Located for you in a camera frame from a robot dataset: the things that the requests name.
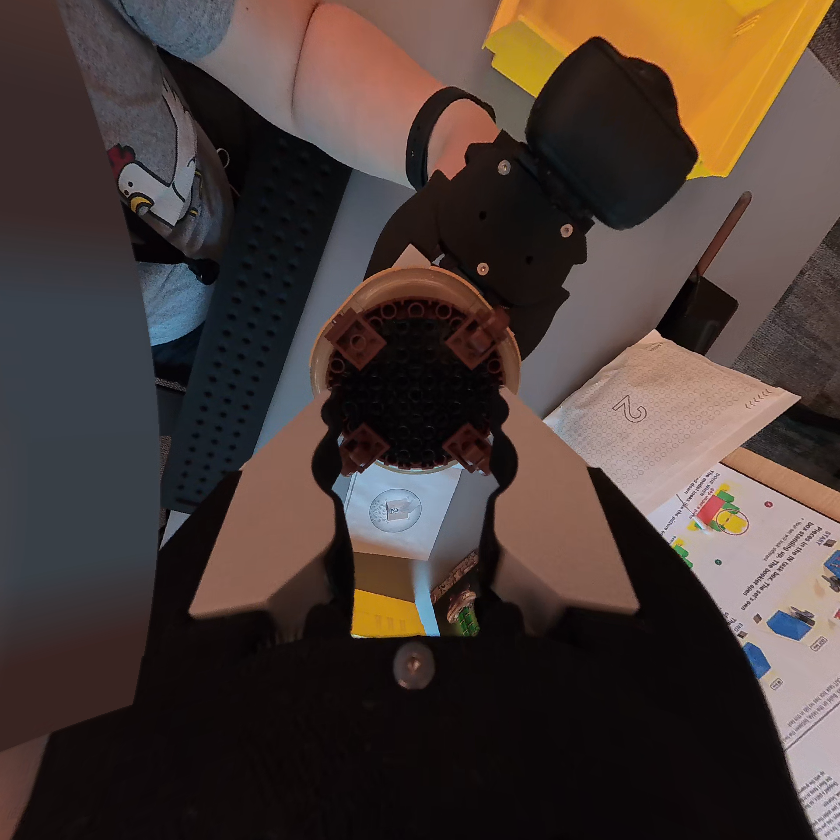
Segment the black stand with brown rod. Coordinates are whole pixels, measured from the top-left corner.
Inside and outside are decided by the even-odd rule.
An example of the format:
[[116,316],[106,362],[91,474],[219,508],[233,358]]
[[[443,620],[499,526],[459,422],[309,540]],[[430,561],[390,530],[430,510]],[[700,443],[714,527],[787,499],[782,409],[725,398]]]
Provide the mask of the black stand with brown rod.
[[704,274],[751,200],[751,192],[740,195],[679,294],[659,321],[656,330],[664,339],[686,350],[706,355],[738,309],[738,300],[711,283]]

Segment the grey chicken print shirt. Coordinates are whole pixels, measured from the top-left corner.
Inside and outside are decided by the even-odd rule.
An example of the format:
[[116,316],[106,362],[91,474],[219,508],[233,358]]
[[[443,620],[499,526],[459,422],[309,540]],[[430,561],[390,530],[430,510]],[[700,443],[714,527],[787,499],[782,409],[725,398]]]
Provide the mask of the grey chicken print shirt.
[[201,59],[234,3],[61,1],[121,202],[187,257],[219,261],[234,217],[227,176],[158,48]]

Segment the large white numbered paper bag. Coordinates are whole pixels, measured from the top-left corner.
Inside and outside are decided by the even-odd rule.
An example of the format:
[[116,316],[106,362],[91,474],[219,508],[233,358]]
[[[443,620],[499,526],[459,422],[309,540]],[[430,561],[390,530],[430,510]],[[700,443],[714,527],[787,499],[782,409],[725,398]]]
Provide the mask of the large white numbered paper bag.
[[648,515],[799,400],[653,330],[544,422]]

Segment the dark blue studded strip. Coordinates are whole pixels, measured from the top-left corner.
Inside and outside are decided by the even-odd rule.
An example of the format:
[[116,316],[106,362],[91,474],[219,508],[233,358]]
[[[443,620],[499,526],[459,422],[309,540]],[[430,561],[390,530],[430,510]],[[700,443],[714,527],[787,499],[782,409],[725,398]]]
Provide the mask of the dark blue studded strip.
[[172,436],[161,506],[191,513],[254,453],[351,170],[257,135]]

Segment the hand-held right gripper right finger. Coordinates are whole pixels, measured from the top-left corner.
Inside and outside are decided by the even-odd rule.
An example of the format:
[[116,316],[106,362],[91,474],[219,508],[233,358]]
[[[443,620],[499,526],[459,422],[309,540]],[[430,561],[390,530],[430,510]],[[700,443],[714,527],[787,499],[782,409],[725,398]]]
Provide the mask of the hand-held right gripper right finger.
[[490,495],[479,543],[485,592],[542,636],[571,608],[639,604],[585,461],[507,387],[490,400]]

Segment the grey desk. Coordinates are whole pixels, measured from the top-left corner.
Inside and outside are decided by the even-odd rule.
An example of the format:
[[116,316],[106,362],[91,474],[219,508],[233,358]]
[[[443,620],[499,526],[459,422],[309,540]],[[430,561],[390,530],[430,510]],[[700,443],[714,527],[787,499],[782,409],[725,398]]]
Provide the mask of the grey desk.
[[[677,282],[687,277],[688,259],[695,254],[699,242],[698,233],[690,232],[686,226],[678,226],[678,222],[688,222],[688,201],[699,197],[702,191],[701,187],[684,187],[673,201],[675,209],[667,206],[654,215],[650,222],[630,232],[610,234],[604,226],[595,226],[594,244],[589,247],[588,262],[582,269],[572,271],[573,292],[583,293],[590,309],[583,311],[573,308],[571,313],[579,318],[578,321],[574,321],[571,316],[561,315],[556,318],[542,350],[535,355],[536,360],[525,364],[526,397],[536,391],[538,374],[550,378],[550,351],[560,358],[560,367],[582,375],[594,365],[592,352],[595,347],[599,348],[601,355],[605,355],[609,348],[616,350],[619,343],[629,342],[629,337],[623,335],[621,329],[634,327],[639,331],[652,317],[665,312],[665,305],[677,293]],[[609,345],[606,337],[607,328],[616,329],[611,339],[612,345]],[[287,374],[283,373],[276,398],[261,429],[260,446],[255,453],[318,396],[312,396],[304,404],[303,393],[309,389],[309,385],[300,382],[294,392],[286,392],[286,385]],[[223,617],[194,618],[190,615],[190,607],[234,495],[240,470],[248,461],[222,478],[217,488],[197,507],[192,516],[186,518],[185,523],[159,552],[155,590],[162,592],[166,581],[172,584],[182,581],[181,611],[188,616],[189,621],[210,621]],[[613,528],[610,525],[616,515],[607,513],[606,509],[612,503],[612,497],[617,497],[623,505],[627,504],[627,500],[602,472],[588,470],[616,546],[621,552],[620,542],[625,535],[618,526]],[[460,478],[466,480],[465,492],[456,490],[452,506],[446,511],[443,520],[442,545],[446,550],[454,550],[461,544],[468,549],[477,545],[481,538],[488,499],[497,489],[497,482],[492,475],[481,477],[475,473],[470,478],[468,471],[462,469]]]

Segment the cardboard board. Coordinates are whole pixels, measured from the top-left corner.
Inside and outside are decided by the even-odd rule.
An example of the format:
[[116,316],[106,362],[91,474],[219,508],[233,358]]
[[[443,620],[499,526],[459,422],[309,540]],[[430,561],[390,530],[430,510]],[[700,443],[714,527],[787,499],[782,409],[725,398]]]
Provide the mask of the cardboard board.
[[839,492],[837,490],[743,447],[735,449],[723,458],[721,463],[839,522]]

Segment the small white numbered paper bag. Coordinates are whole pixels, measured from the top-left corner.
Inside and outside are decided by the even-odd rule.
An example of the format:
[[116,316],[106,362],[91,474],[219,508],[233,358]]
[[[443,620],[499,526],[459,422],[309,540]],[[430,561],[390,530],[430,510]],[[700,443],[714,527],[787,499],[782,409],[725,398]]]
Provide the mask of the small white numbered paper bag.
[[379,465],[353,475],[344,502],[353,550],[428,560],[460,475],[453,466],[404,471]]

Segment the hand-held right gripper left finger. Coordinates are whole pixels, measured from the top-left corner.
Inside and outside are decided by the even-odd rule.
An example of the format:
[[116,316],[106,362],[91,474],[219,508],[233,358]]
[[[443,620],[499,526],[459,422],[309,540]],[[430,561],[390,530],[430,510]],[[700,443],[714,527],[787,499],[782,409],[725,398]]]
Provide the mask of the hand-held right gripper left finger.
[[281,636],[300,636],[324,604],[350,630],[354,557],[333,490],[341,426],[337,396],[321,393],[240,470],[191,617],[266,612]]

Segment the green brick model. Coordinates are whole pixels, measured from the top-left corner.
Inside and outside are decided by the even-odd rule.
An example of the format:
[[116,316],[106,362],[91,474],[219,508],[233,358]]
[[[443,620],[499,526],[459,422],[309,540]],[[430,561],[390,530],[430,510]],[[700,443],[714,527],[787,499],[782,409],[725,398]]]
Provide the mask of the green brick model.
[[430,592],[439,636],[474,637],[479,633],[476,615],[476,598],[480,592],[477,563],[477,551],[470,552]]

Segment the round brown brick model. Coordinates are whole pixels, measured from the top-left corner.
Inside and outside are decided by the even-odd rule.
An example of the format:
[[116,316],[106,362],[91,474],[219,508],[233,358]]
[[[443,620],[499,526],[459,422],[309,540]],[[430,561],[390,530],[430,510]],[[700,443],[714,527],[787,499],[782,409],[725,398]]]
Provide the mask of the round brown brick model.
[[521,354],[507,310],[438,266],[395,266],[364,280],[310,358],[328,393],[341,475],[371,466],[490,474],[495,401],[516,392]]

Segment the black wristband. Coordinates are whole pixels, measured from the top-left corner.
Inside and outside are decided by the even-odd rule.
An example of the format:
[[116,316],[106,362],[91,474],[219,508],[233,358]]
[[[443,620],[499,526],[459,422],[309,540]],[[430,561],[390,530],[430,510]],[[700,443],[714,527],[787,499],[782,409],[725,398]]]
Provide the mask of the black wristband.
[[434,127],[444,111],[458,100],[475,103],[496,121],[495,110],[489,103],[458,87],[444,87],[429,97],[416,114],[406,141],[406,179],[417,192],[428,181],[427,149]]

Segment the person's left hand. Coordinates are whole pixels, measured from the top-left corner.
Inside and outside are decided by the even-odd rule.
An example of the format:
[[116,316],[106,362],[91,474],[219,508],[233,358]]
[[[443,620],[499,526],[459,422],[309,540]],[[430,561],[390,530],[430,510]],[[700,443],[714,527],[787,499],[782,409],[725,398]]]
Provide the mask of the person's left hand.
[[451,103],[435,123],[427,146],[427,176],[444,173],[452,179],[466,165],[471,144],[491,144],[499,134],[495,120],[468,99]]

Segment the printed instruction sheet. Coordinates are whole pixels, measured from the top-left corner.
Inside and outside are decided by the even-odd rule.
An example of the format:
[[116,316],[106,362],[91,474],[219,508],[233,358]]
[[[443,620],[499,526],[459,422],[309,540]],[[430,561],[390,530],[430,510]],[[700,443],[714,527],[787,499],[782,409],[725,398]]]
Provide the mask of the printed instruction sheet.
[[815,835],[838,838],[838,521],[723,464],[647,518],[738,639]]

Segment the yellow plastic bin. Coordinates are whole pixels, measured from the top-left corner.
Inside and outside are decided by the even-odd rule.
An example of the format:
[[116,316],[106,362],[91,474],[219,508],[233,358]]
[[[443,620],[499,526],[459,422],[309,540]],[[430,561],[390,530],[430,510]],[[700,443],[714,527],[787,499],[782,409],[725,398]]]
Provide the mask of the yellow plastic bin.
[[830,1],[502,1],[484,47],[532,96],[600,36],[655,63],[698,149],[689,179],[727,176],[831,6]]

